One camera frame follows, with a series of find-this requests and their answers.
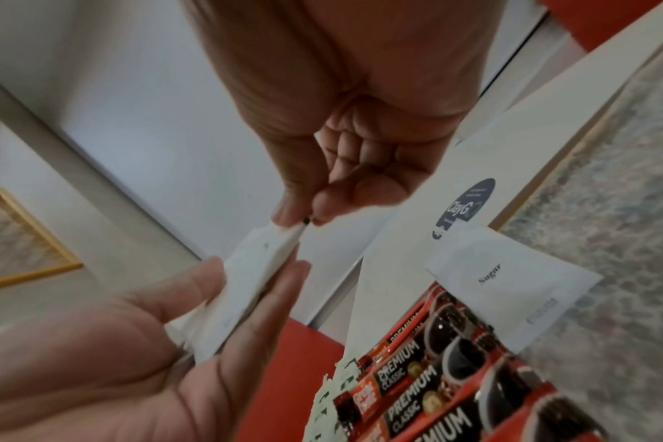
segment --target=hand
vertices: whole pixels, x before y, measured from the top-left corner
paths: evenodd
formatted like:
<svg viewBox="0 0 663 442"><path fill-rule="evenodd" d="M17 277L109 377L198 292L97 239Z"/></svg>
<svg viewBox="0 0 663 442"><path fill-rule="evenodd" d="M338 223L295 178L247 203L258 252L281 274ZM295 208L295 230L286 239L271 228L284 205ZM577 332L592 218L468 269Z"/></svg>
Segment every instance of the hand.
<svg viewBox="0 0 663 442"><path fill-rule="evenodd" d="M281 226L408 198L477 100L504 3L183 2L283 178Z"/></svg>
<svg viewBox="0 0 663 442"><path fill-rule="evenodd" d="M183 379L164 324L224 285L210 259L161 286L0 334L0 441L230 441L310 271L289 262L220 355Z"/></svg>

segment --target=granite countertop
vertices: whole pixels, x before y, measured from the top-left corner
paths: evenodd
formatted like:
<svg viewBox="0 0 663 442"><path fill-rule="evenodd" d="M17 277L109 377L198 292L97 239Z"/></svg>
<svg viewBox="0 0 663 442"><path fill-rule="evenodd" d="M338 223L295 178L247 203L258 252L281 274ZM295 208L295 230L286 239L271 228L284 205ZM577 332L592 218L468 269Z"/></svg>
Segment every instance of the granite countertop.
<svg viewBox="0 0 663 442"><path fill-rule="evenodd" d="M663 53L501 232L605 277L525 360L613 441L663 441Z"/></svg>

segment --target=white wall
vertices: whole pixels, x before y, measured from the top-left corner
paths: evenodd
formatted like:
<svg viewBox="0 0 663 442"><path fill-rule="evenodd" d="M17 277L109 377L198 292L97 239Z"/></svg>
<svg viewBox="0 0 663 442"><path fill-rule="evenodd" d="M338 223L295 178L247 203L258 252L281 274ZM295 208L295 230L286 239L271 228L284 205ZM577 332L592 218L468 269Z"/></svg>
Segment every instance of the white wall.
<svg viewBox="0 0 663 442"><path fill-rule="evenodd" d="M488 71L543 13L534 0L509 5ZM176 0L0 8L0 82L195 253L226 256L267 221L279 178ZM388 214L365 210L306 234L300 254L315 269L293 317L314 315Z"/></svg>

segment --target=dark blue circular logo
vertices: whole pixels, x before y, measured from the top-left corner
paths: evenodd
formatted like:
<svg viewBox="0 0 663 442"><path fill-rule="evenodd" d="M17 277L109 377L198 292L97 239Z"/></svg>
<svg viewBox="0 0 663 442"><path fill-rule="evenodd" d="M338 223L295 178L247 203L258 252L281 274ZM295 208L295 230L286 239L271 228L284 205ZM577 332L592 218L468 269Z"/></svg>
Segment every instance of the dark blue circular logo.
<svg viewBox="0 0 663 442"><path fill-rule="evenodd" d="M495 185L494 178L487 178L466 190L441 215L431 236L435 240L440 240L443 232L450 229L456 219L470 221L470 218L475 216L490 198Z"/></svg>

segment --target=white sugar packet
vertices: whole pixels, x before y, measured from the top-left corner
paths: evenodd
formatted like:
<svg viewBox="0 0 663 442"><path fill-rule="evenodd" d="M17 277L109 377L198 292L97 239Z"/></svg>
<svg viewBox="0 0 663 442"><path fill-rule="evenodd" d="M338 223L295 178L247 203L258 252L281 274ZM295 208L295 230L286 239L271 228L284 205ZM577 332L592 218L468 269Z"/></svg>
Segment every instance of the white sugar packet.
<svg viewBox="0 0 663 442"><path fill-rule="evenodd" d="M521 352L601 279L492 229L464 221L443 234L427 270Z"/></svg>

